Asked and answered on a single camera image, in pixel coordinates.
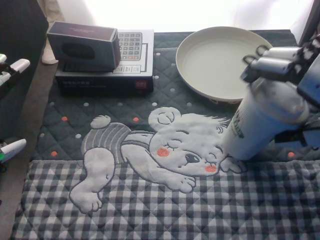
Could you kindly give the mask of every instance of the bear's nose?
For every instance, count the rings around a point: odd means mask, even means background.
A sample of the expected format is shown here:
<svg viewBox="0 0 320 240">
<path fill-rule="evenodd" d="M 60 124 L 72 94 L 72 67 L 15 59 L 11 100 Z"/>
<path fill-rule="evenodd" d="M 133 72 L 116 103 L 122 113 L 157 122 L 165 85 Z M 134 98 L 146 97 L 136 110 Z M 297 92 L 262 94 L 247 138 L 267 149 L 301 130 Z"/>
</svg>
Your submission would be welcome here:
<svg viewBox="0 0 320 240">
<path fill-rule="evenodd" d="M 188 164 L 200 162 L 199 158 L 196 155 L 191 154 L 191 153 L 188 153 L 187 155 L 185 155 L 185 159 L 188 162 Z"/>
</svg>

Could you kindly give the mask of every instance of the calculator box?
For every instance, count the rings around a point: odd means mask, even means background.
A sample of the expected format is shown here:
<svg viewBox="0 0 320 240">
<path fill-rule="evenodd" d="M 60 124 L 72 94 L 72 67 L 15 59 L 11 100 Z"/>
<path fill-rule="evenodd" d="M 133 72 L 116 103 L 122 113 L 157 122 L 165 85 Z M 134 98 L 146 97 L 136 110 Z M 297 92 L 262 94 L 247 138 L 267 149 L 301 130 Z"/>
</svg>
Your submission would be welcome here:
<svg viewBox="0 0 320 240">
<path fill-rule="evenodd" d="M 64 94 L 146 93 L 154 89 L 154 31 L 119 30 L 116 69 L 59 61 L 55 78 Z"/>
<path fill-rule="evenodd" d="M 54 57 L 112 72 L 121 59 L 116 28 L 55 21 L 47 31 Z"/>
</svg>

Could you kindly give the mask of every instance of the black oval on box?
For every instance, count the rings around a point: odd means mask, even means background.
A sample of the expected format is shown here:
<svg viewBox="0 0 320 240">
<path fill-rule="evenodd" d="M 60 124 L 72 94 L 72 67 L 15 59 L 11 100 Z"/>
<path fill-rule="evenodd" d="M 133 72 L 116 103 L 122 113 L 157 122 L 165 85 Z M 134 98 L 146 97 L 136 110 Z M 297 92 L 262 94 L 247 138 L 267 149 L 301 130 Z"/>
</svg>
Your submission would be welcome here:
<svg viewBox="0 0 320 240">
<path fill-rule="evenodd" d="M 77 59 L 93 60 L 95 51 L 88 45 L 67 42 L 62 45 L 62 51 L 69 57 Z"/>
</svg>

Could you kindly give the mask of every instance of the plate rim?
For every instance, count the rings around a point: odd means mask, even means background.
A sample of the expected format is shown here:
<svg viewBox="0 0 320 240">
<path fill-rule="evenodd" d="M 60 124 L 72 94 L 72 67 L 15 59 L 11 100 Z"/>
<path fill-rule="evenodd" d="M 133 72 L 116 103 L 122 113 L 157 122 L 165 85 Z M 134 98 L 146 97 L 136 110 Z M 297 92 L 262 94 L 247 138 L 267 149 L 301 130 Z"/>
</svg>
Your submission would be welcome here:
<svg viewBox="0 0 320 240">
<path fill-rule="evenodd" d="M 187 41 L 189 38 L 191 38 L 193 35 L 197 35 L 201 32 L 204 32 L 204 31 L 208 31 L 208 30 L 216 30 L 216 29 L 233 29 L 233 30 L 241 30 L 241 31 L 244 31 L 244 32 L 247 32 L 249 33 L 250 35 L 252 36 L 255 36 L 255 37 L 258 37 L 260 39 L 262 39 L 263 41 L 265 41 L 266 45 L 270 48 L 272 48 L 273 46 L 271 45 L 270 42 L 268 42 L 265 38 L 263 38 L 262 36 L 256 34 L 255 32 L 252 32 L 252 31 L 249 31 L 249 30 L 246 30 L 246 29 L 243 29 L 243 28 L 239 28 L 239 27 L 234 27 L 234 26 L 212 26 L 212 27 L 207 27 L 207 28 L 204 28 L 204 29 L 201 29 L 199 31 L 195 31 L 193 33 L 191 33 L 189 36 L 187 36 L 179 45 L 177 51 L 176 51 L 176 54 L 175 54 L 175 64 L 176 64 L 176 67 L 177 67 L 177 70 L 179 72 L 179 75 L 180 77 L 182 78 L 182 80 L 188 85 L 189 88 L 191 88 L 193 91 L 195 91 L 196 93 L 198 93 L 199 95 L 201 96 L 204 96 L 208 99 L 211 99 L 211 100 L 216 100 L 216 101 L 219 101 L 219 102 L 225 102 L 225 103 L 234 103 L 234 102 L 241 102 L 241 100 L 244 98 L 241 97 L 241 98 L 221 98 L 221 97 L 216 97 L 216 96 L 212 96 L 212 95 L 208 95 L 206 93 L 203 93 L 197 89 L 195 89 L 192 85 L 190 85 L 186 80 L 185 78 L 183 77 L 182 75 L 182 71 L 181 69 L 179 69 L 179 63 L 178 63 L 178 54 L 179 54 L 179 49 L 181 49 L 181 46 L 183 45 L 183 43 L 185 41 Z"/>
</svg>

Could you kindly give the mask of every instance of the sleeping bear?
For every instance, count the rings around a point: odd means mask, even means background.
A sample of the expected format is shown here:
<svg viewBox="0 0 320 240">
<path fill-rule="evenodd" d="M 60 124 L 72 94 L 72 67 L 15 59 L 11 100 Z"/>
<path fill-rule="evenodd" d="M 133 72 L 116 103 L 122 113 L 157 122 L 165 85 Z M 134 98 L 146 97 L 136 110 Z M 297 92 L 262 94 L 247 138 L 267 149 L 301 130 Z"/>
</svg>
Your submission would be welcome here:
<svg viewBox="0 0 320 240">
<path fill-rule="evenodd" d="M 102 207 L 99 192 L 112 180 L 116 164 L 128 163 L 142 179 L 182 193 L 193 191 L 195 177 L 247 170 L 224 152 L 225 118 L 181 115 L 173 107 L 161 107 L 151 112 L 148 122 L 154 132 L 131 131 L 103 115 L 91 122 L 81 146 L 86 178 L 69 194 L 82 213 Z"/>
</svg>

